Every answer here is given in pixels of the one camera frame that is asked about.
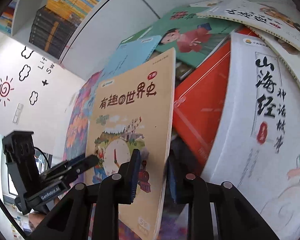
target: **sun drawing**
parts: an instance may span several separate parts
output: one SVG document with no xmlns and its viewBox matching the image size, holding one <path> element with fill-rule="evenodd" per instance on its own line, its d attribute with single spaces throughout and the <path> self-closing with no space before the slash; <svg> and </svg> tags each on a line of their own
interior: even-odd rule
<svg viewBox="0 0 300 240">
<path fill-rule="evenodd" d="M 11 80 L 8 81 L 8 76 L 7 76 L 7 78 L 6 78 L 5 81 L 2 81 L 2 79 L 0 79 L 0 80 L 1 80 L 1 84 L 0 84 L 0 97 L 2 97 L 2 98 L 0 98 L 0 103 L 1 103 L 1 101 L 2 101 L 2 99 L 3 99 L 3 104 L 4 104 L 4 106 L 6 106 L 6 99 L 7 99 L 8 101 L 10 101 L 10 99 L 7 98 L 7 96 L 8 96 L 9 93 L 10 93 L 10 91 L 14 90 L 14 88 L 11 88 L 11 85 L 10 85 L 12 79 L 13 79 L 13 78 L 11 78 Z"/>
</svg>

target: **metal screw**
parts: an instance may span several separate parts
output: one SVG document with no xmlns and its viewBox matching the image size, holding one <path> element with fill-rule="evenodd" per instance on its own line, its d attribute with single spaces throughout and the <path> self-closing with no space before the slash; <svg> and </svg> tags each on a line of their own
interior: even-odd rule
<svg viewBox="0 0 300 240">
<path fill-rule="evenodd" d="M 189 180 L 194 180 L 194 179 L 195 179 L 195 175 L 192 174 L 192 173 L 188 173 L 188 174 L 186 175 L 186 178 L 189 179 Z"/>
<path fill-rule="evenodd" d="M 226 181 L 226 182 L 223 183 L 223 186 L 224 186 L 225 188 L 232 188 L 232 183 L 229 182 L 229 181 Z"/>
<path fill-rule="evenodd" d="M 115 173 L 112 175 L 112 179 L 114 179 L 114 180 L 121 179 L 121 175 L 119 173 Z"/>
<path fill-rule="evenodd" d="M 83 183 L 78 183 L 77 185 L 74 186 L 74 188 L 76 190 L 82 190 L 82 189 L 84 189 L 84 184 Z"/>
</svg>

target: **illustrated child in red clothes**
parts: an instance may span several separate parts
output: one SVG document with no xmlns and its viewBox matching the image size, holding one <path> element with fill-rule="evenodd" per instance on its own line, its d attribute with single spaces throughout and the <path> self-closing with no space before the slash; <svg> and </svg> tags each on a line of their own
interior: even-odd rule
<svg viewBox="0 0 300 240">
<path fill-rule="evenodd" d="M 191 51 L 209 54 L 212 49 L 220 42 L 220 37 L 224 34 L 209 34 L 211 27 L 209 23 L 199 25 L 197 29 L 180 33 L 178 28 L 168 30 L 162 37 L 159 45 L 167 44 L 173 41 L 177 42 L 180 52 L 187 53 Z"/>
</svg>

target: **white book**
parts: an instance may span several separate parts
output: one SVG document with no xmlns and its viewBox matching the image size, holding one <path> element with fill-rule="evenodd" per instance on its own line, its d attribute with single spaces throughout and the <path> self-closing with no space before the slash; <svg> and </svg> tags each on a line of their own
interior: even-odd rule
<svg viewBox="0 0 300 240">
<path fill-rule="evenodd" d="M 232 182 L 280 239 L 300 237 L 300 89 L 257 37 L 231 34 L 226 100 L 202 177 Z"/>
<path fill-rule="evenodd" d="M 250 25 L 271 33 L 300 50 L 300 23 L 273 7 L 247 0 L 223 0 L 197 15 Z"/>
<path fill-rule="evenodd" d="M 279 56 L 300 87 L 300 51 L 269 33 L 250 28 Z"/>
</svg>

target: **green book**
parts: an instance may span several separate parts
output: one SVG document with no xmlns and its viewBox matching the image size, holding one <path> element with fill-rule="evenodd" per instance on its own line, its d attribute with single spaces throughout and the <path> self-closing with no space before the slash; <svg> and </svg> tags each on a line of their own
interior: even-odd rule
<svg viewBox="0 0 300 240">
<path fill-rule="evenodd" d="M 241 26 L 233 21 L 197 16 L 199 12 L 202 12 L 202 7 L 174 8 L 126 42 L 137 39 L 139 35 L 144 38 L 160 35 L 162 40 L 155 50 L 164 52 L 174 47 L 177 59 L 197 68 L 233 30 Z"/>
</svg>

